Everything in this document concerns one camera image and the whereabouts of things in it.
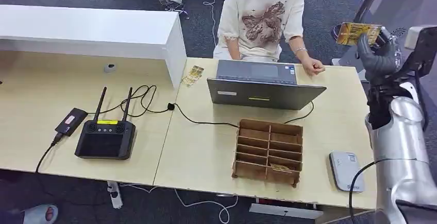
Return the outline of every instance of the slipper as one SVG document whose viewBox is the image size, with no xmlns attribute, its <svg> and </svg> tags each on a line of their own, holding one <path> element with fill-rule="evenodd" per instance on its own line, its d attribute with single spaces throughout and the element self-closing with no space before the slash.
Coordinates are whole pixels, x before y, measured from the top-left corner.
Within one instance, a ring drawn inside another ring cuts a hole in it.
<svg viewBox="0 0 437 224">
<path fill-rule="evenodd" d="M 45 216 L 48 208 L 52 209 L 52 218 L 46 220 Z M 27 210 L 23 210 L 23 224 L 53 224 L 58 218 L 58 208 L 52 204 L 42 204 Z"/>
</svg>

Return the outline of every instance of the white cable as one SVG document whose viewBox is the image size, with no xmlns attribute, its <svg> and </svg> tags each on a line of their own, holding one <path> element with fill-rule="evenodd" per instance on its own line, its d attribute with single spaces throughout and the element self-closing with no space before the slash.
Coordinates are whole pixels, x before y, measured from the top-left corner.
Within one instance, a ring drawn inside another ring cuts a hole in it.
<svg viewBox="0 0 437 224">
<path fill-rule="evenodd" d="M 120 183 L 120 187 L 126 187 L 126 186 L 129 186 L 129 187 L 133 187 L 133 188 L 135 188 L 135 189 L 140 189 L 140 190 L 145 191 L 145 192 L 147 192 L 147 193 L 150 193 L 150 192 L 152 192 L 154 189 L 158 188 L 157 186 L 155 186 L 155 187 L 151 188 L 150 190 L 146 190 L 146 189 L 144 189 L 144 188 L 138 187 L 137 185 L 142 185 L 142 184 L 126 184 L 126 183 Z M 222 204 L 220 204 L 220 203 L 218 203 L 218 202 L 214 202 L 214 201 L 202 201 L 202 202 L 195 202 L 195 203 L 191 203 L 191 204 L 185 204 L 185 203 L 182 201 L 182 199 L 181 199 L 181 197 L 179 196 L 179 194 L 177 193 L 177 190 L 176 190 L 176 189 L 174 189 L 174 190 L 175 190 L 175 193 L 176 193 L 177 198 L 179 199 L 180 203 L 182 203 L 182 205 L 183 205 L 184 207 L 191 207 L 191 206 L 195 206 L 195 205 L 203 204 L 203 203 L 214 203 L 214 204 L 216 204 L 216 205 L 222 207 L 222 210 L 220 210 L 220 212 L 218 213 L 218 219 L 220 220 L 220 222 L 221 222 L 222 224 L 228 224 L 228 223 L 229 223 L 229 221 L 230 221 L 230 219 L 231 219 L 231 216 L 230 216 L 230 214 L 229 214 L 228 209 L 235 207 L 235 206 L 237 205 L 237 203 L 238 203 L 238 196 L 236 196 L 237 198 L 235 199 L 235 203 L 234 203 L 233 205 L 231 205 L 231 206 L 228 206 L 228 207 L 225 207 L 225 206 L 223 206 Z M 223 220 L 222 220 L 222 213 L 223 213 L 223 211 L 225 211 L 226 214 L 228 215 L 228 220 L 227 220 L 227 221 L 223 221 Z"/>
<path fill-rule="evenodd" d="M 212 25 L 212 37 L 214 38 L 214 46 L 216 46 L 217 45 L 217 41 L 215 40 L 215 35 L 214 35 L 214 28 L 215 28 L 214 4 L 215 4 L 215 0 L 212 0 L 212 3 L 210 3 L 210 2 L 203 2 L 203 5 L 210 5 L 211 6 L 211 17 L 212 17 L 212 21 L 213 21 L 213 25 Z"/>
<path fill-rule="evenodd" d="M 139 187 L 139 186 L 137 186 L 137 185 L 141 185 L 141 184 L 124 184 L 124 183 L 121 183 L 121 184 L 120 184 L 120 187 L 129 186 L 129 187 L 133 187 L 133 188 L 135 188 L 135 189 L 140 189 L 140 190 L 145 191 L 145 192 L 147 192 L 147 193 L 150 193 L 150 192 L 152 192 L 154 189 L 158 188 L 157 186 L 155 186 L 155 187 L 153 187 L 153 188 L 147 190 L 147 189 L 141 188 L 141 187 Z"/>
<path fill-rule="evenodd" d="M 228 207 L 225 207 L 225 206 L 223 206 L 222 204 L 220 204 L 220 203 L 218 203 L 218 202 L 214 202 L 214 201 L 203 201 L 203 202 L 195 202 L 195 203 L 191 203 L 191 204 L 185 204 L 185 203 L 182 201 L 182 199 L 179 197 L 179 194 L 177 193 L 177 190 L 176 190 L 176 189 L 175 189 L 175 193 L 176 193 L 176 196 L 178 197 L 180 203 L 182 203 L 182 205 L 185 206 L 185 207 L 191 207 L 191 206 L 195 206 L 195 205 L 202 204 L 202 203 L 214 203 L 214 204 L 217 204 L 218 206 L 222 207 L 222 210 L 220 210 L 220 212 L 219 212 L 219 214 L 218 214 L 218 219 L 220 220 L 220 222 L 221 222 L 222 224 L 228 224 L 228 223 L 229 223 L 229 221 L 230 221 L 230 219 L 231 219 L 231 216 L 229 215 L 229 211 L 228 211 L 228 209 L 230 209 L 230 208 L 232 208 L 232 207 L 235 207 L 235 206 L 237 205 L 237 203 L 238 203 L 238 196 L 236 196 L 237 198 L 236 198 L 236 200 L 235 200 L 235 203 L 234 203 L 233 205 L 231 205 L 231 206 L 228 206 Z M 227 220 L 227 221 L 223 221 L 223 220 L 222 220 L 222 213 L 223 213 L 223 211 L 225 211 L 226 214 L 228 215 L 228 220 Z"/>
</svg>

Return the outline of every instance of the antenna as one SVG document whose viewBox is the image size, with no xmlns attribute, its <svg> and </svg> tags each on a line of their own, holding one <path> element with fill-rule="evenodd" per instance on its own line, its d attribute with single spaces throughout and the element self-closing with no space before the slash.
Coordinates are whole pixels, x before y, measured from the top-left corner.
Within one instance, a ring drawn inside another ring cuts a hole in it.
<svg viewBox="0 0 437 224">
<path fill-rule="evenodd" d="M 105 98 L 106 87 L 103 88 L 102 95 L 100 96 L 100 101 L 98 102 L 97 110 L 94 115 L 94 121 L 98 120 L 98 115 L 100 114 L 100 108 L 102 108 L 103 98 Z"/>
<path fill-rule="evenodd" d="M 127 119 L 127 113 L 129 112 L 129 103 L 130 103 L 130 96 L 132 94 L 132 88 L 129 88 L 129 95 L 127 96 L 126 100 L 126 108 L 124 109 L 123 119 L 122 121 L 126 121 Z"/>
</svg>

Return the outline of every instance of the cardboard organizer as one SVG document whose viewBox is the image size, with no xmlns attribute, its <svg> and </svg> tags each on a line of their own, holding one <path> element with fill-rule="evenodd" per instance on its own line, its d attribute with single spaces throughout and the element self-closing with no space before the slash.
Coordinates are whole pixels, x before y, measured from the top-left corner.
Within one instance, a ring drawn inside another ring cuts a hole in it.
<svg viewBox="0 0 437 224">
<path fill-rule="evenodd" d="M 302 171 L 303 127 L 242 119 L 232 177 L 287 183 Z"/>
</svg>

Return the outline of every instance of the gold card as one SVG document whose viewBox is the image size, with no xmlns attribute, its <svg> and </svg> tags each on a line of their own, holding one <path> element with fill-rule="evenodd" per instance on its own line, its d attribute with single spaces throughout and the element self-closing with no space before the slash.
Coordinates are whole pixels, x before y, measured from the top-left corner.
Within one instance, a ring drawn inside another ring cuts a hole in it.
<svg viewBox="0 0 437 224">
<path fill-rule="evenodd" d="M 283 165 L 278 165 L 278 164 L 270 164 L 270 166 L 274 169 L 274 170 L 278 170 L 278 171 L 292 171 L 291 169 L 289 169 L 286 166 Z"/>
<path fill-rule="evenodd" d="M 191 68 L 188 75 L 182 78 L 181 82 L 186 86 L 191 87 L 202 76 L 203 71 L 204 68 L 195 65 Z"/>
<path fill-rule="evenodd" d="M 367 33 L 369 45 L 374 44 L 381 32 L 381 25 L 344 22 L 340 28 L 337 44 L 356 45 L 362 33 Z"/>
</svg>

